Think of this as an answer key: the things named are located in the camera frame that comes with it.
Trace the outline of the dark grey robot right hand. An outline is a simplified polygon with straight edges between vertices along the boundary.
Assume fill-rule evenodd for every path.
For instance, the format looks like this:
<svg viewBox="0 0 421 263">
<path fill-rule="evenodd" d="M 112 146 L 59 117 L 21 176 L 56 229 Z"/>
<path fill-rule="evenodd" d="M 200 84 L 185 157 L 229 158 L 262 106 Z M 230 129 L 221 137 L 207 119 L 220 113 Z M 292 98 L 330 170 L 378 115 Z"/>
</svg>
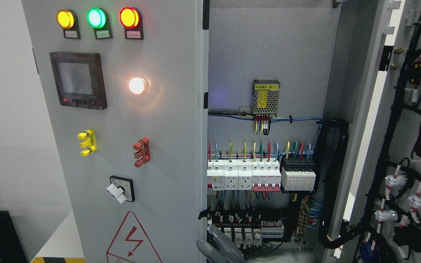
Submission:
<svg viewBox="0 0 421 263">
<path fill-rule="evenodd" d="M 212 238 L 197 241 L 197 248 L 211 263 L 244 263 L 244 254 L 213 224 L 207 225 Z"/>
</svg>

